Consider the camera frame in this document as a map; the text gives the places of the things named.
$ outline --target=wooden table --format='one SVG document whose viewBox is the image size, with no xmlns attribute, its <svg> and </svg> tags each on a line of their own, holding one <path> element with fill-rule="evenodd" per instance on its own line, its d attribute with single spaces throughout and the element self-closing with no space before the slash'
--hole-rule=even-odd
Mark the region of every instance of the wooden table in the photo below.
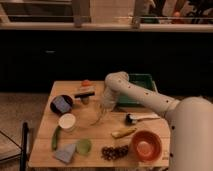
<svg viewBox="0 0 213 171">
<path fill-rule="evenodd" d="M 93 81 L 95 96 L 90 97 L 90 103 L 83 105 L 79 99 L 74 99 L 73 94 L 80 86 L 80 81 L 56 81 L 50 93 L 44 115 L 38 130 L 37 137 L 31 152 L 30 167 L 143 167 L 143 166 L 168 166 L 170 132 L 164 119 L 141 121 L 135 127 L 137 130 L 151 130 L 158 134 L 162 140 L 163 152 L 159 160 L 152 164 L 138 162 L 132 150 L 127 156 L 115 161 L 106 161 L 101 158 L 103 146 L 120 146 L 130 144 L 132 135 L 121 139 L 113 139 L 111 132 L 125 127 L 124 118 L 127 112 L 148 115 L 151 111 L 145 108 L 116 108 L 109 112 L 96 125 L 91 126 L 100 112 L 99 99 L 104 90 L 103 81 Z M 57 95 L 66 94 L 73 98 L 72 113 L 76 116 L 76 128 L 67 133 L 61 131 L 58 147 L 74 143 L 81 138 L 92 141 L 92 149 L 88 156 L 75 153 L 69 164 L 64 164 L 53 157 L 51 138 L 57 126 L 59 116 L 50 110 L 50 102 Z"/>
</svg>

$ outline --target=green lime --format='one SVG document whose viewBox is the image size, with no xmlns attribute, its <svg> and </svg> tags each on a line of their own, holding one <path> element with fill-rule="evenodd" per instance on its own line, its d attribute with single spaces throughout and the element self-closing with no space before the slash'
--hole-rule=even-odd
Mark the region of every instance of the green lime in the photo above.
<svg viewBox="0 0 213 171">
<path fill-rule="evenodd" d="M 81 155 L 87 155 L 92 148 L 92 142 L 89 139 L 80 139 L 76 143 L 76 151 Z"/>
</svg>

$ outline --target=green plastic container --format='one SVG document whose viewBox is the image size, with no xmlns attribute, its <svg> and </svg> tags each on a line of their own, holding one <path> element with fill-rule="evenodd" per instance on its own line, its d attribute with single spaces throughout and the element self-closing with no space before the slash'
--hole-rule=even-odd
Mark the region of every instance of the green plastic container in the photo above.
<svg viewBox="0 0 213 171">
<path fill-rule="evenodd" d="M 129 81 L 146 89 L 156 91 L 154 81 L 150 74 L 129 74 Z M 138 107 L 142 106 L 139 102 L 130 99 L 128 96 L 121 94 L 117 106 L 119 107 Z"/>
</svg>

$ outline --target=brush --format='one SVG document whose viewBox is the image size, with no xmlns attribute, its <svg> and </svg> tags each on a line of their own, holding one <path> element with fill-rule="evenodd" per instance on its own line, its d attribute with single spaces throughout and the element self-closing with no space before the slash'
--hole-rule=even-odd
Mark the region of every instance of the brush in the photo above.
<svg viewBox="0 0 213 171">
<path fill-rule="evenodd" d="M 144 120 L 144 119 L 159 119 L 160 117 L 157 114 L 149 114 L 149 115 L 133 115 L 133 114 L 126 114 L 125 123 L 127 125 L 134 125 L 137 122 Z"/>
</svg>

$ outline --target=red item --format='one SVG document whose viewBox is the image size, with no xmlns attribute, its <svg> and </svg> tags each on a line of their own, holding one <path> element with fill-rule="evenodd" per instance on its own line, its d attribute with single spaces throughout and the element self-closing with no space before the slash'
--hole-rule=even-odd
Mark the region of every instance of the red item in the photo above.
<svg viewBox="0 0 213 171">
<path fill-rule="evenodd" d="M 162 153 L 162 143 L 158 135 L 150 131 L 139 131 L 134 134 L 131 145 L 141 162 L 154 162 Z"/>
<path fill-rule="evenodd" d="M 92 83 L 91 83 L 90 80 L 83 80 L 83 81 L 81 82 L 81 86 L 82 86 L 82 87 L 91 86 L 91 85 L 92 85 Z"/>
<path fill-rule="evenodd" d="M 173 17 L 174 19 L 172 19 L 172 24 L 184 24 L 184 21 L 181 19 L 180 12 L 174 12 Z"/>
</svg>

